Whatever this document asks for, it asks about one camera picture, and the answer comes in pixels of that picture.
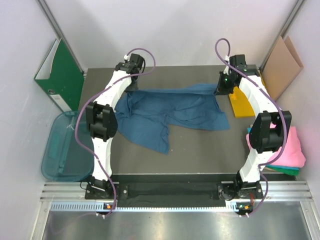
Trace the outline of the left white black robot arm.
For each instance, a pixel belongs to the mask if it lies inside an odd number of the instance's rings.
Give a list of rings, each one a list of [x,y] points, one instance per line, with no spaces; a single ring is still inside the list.
[[[86,124],[93,143],[93,151],[100,162],[88,177],[85,198],[88,200],[112,199],[114,187],[108,177],[112,175],[111,145],[118,130],[115,107],[127,89],[137,89],[137,74],[145,66],[145,59],[132,53],[116,65],[105,92],[90,101],[85,108]]]

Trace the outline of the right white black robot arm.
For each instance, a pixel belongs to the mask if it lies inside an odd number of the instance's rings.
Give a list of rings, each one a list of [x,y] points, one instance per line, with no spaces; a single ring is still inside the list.
[[[261,171],[272,155],[284,150],[290,130],[292,115],[282,111],[268,94],[259,71],[246,64],[243,54],[226,55],[224,71],[219,74],[216,95],[229,95],[234,88],[245,95],[253,109],[255,120],[249,132],[251,146],[247,160],[237,172],[233,185],[223,188],[225,195],[245,198],[257,193],[260,185]]]

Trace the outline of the blue t shirt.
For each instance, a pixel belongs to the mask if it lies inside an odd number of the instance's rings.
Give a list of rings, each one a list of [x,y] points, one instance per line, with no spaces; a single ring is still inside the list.
[[[115,106],[118,131],[130,142],[168,154],[169,125],[206,131],[229,130],[216,100],[217,85],[145,89],[126,93]]]

